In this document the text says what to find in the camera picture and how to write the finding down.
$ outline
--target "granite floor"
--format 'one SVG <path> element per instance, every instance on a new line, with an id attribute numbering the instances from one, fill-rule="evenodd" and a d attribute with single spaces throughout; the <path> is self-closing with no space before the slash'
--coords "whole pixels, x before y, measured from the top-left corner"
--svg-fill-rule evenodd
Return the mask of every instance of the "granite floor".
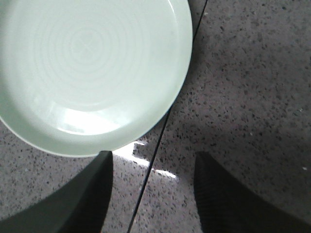
<path id="1" fill-rule="evenodd" d="M 185 84 L 152 130 L 114 152 L 103 232 L 201 232 L 193 172 L 203 150 L 250 190 L 311 223 L 311 2 L 189 4 L 195 39 Z M 0 219 L 92 160 L 45 154 L 2 124 L 0 155 Z"/>

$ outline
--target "terrazzo floor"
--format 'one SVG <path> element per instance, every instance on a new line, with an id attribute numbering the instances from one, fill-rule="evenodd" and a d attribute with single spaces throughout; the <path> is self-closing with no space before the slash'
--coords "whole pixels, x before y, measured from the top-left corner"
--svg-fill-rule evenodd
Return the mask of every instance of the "terrazzo floor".
<path id="1" fill-rule="evenodd" d="M 172 109 L 114 151 L 105 233 L 200 233 L 195 153 L 311 224 L 311 2 L 189 0 L 193 53 Z M 0 123 L 0 219 L 62 187 L 92 158 L 46 154 Z"/>

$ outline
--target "ceramic plate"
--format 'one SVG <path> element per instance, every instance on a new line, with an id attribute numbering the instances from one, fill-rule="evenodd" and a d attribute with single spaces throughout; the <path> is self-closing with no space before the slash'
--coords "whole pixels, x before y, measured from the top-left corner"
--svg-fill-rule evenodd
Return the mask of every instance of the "ceramic plate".
<path id="1" fill-rule="evenodd" d="M 49 153 L 120 148 L 172 105 L 191 45 L 187 0 L 0 0 L 0 118 Z"/>

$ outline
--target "floor tile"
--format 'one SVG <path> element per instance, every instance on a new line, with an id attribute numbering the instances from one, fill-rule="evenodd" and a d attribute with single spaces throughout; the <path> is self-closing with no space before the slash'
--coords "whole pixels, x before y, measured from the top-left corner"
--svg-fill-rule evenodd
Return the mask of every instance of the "floor tile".
<path id="1" fill-rule="evenodd" d="M 202 3 L 190 2 L 194 30 Z M 114 184 L 103 232 L 126 232 L 162 126 L 163 120 L 136 142 L 114 151 Z M 0 219 L 50 195 L 92 161 L 41 152 L 15 137 L 2 123 L 0 156 Z"/>
<path id="2" fill-rule="evenodd" d="M 306 0 L 208 1 L 133 233 L 200 232 L 193 170 L 202 150 L 311 223 L 310 12 Z"/>

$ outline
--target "speckled floor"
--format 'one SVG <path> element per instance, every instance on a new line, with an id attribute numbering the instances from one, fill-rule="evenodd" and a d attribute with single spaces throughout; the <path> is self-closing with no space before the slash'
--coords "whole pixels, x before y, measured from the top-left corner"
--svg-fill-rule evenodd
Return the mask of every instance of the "speckled floor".
<path id="1" fill-rule="evenodd" d="M 202 150 L 250 190 L 311 223 L 311 2 L 205 3 L 190 0 L 194 32 L 200 26 L 167 124 L 166 115 L 114 152 L 103 232 L 127 232 L 134 210 L 132 233 L 201 232 L 193 170 Z M 45 198 L 91 160 L 45 154 L 0 124 L 0 218 Z"/>

